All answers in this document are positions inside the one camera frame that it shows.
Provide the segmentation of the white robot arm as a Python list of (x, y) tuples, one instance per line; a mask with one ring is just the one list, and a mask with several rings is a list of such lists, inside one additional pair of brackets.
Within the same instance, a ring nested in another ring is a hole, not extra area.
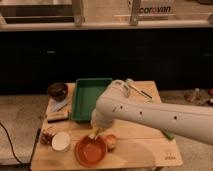
[(213, 145), (213, 108), (138, 101), (130, 97), (130, 87), (112, 81), (98, 97), (91, 122), (110, 128), (115, 119), (142, 124)]

